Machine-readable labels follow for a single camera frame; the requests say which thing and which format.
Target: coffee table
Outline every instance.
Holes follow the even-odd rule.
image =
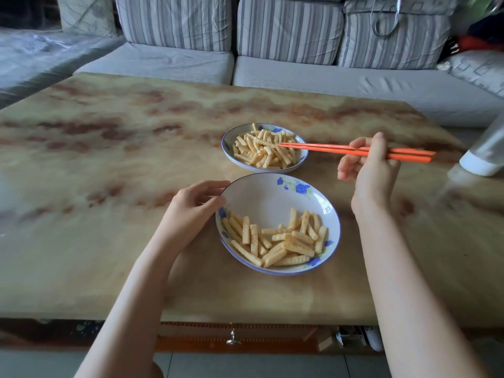
[[[504,325],[504,180],[457,169],[457,139],[393,101],[80,73],[0,111],[0,317],[106,318],[171,197],[246,171],[220,146],[246,122],[308,142],[347,144],[382,130],[439,152],[403,164],[394,210],[426,278],[465,327]],[[376,324],[353,184],[339,157],[311,153],[293,173],[342,221],[334,256],[281,278],[255,272],[210,222],[170,275],[164,321]]]

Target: person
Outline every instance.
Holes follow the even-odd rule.
[[[383,134],[358,138],[350,145],[370,145],[367,158],[341,159],[338,178],[355,180],[351,207],[392,377],[488,376],[427,285],[394,221],[390,198],[400,164],[385,159]],[[168,275],[178,254],[224,206],[221,193],[229,184],[203,181],[173,197],[76,378],[162,376],[152,357]]]

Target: white bowl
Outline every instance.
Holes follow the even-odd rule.
[[[284,127],[281,127],[281,126],[275,126],[274,124],[265,124],[265,123],[256,123],[257,125],[257,128],[259,130],[262,130],[262,129],[265,129],[265,130],[269,130],[273,133],[277,133],[277,132],[280,132],[282,130],[285,130],[287,133],[293,133],[296,137],[296,142],[298,143],[306,143],[298,134],[296,134],[295,132],[292,132],[291,130],[287,130],[286,128]],[[306,157],[308,156],[308,150],[298,150],[298,155],[299,155],[299,161],[291,166],[291,167],[287,167],[287,168],[284,168],[284,169],[280,169],[280,170],[268,170],[268,169],[265,169],[265,168],[258,168],[258,167],[254,167],[254,166],[248,166],[247,164],[245,163],[242,163],[241,161],[237,160],[234,156],[233,156],[233,144],[236,140],[236,137],[238,135],[241,135],[243,133],[249,133],[250,131],[252,131],[253,128],[252,128],[252,123],[247,123],[247,124],[242,124],[241,126],[236,126],[232,129],[230,129],[227,133],[224,134],[224,136],[222,137],[222,150],[224,151],[224,153],[226,154],[226,156],[228,157],[228,159],[233,162],[234,164],[246,169],[246,170],[249,170],[249,171],[252,171],[252,172],[255,172],[255,173],[263,173],[263,172],[267,172],[267,173],[280,173],[280,174],[286,174],[287,172],[291,172],[291,171],[294,171],[296,168],[299,168],[301,166],[301,164],[303,164],[303,162],[306,160]]]
[[[331,257],[340,240],[340,219],[331,202],[318,190],[302,180],[278,173],[260,173],[235,180],[222,193],[227,199],[226,207],[215,213],[215,222],[222,243],[241,263],[256,271],[277,276],[292,276],[322,265]],[[289,224],[290,209],[298,214],[315,212],[321,224],[328,228],[324,251],[306,264],[289,267],[261,268],[251,264],[231,246],[231,237],[222,225],[222,218],[229,210],[244,217],[261,228],[277,228],[280,223]]]

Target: chopstick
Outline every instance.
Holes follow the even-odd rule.
[[[355,149],[349,145],[322,145],[313,143],[280,143],[280,147],[288,147],[293,149],[320,151],[333,154],[356,155],[367,157],[369,147],[360,147]],[[417,150],[417,149],[389,149],[387,159],[400,160],[404,162],[415,163],[430,163],[436,153],[432,151]]]

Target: upside-down bottle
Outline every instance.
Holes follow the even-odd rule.
[[[459,162],[467,171],[480,176],[492,176],[504,166],[504,111]]]

